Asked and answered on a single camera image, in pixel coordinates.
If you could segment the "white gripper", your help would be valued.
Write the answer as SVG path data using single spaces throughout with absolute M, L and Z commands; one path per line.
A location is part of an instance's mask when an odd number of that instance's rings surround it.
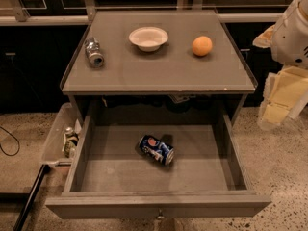
M 308 0 L 294 0 L 252 44 L 270 48 L 272 58 L 285 65 L 269 73 L 259 108 L 259 127 L 271 130 L 296 119 L 308 104 L 308 69 L 300 68 L 308 67 Z

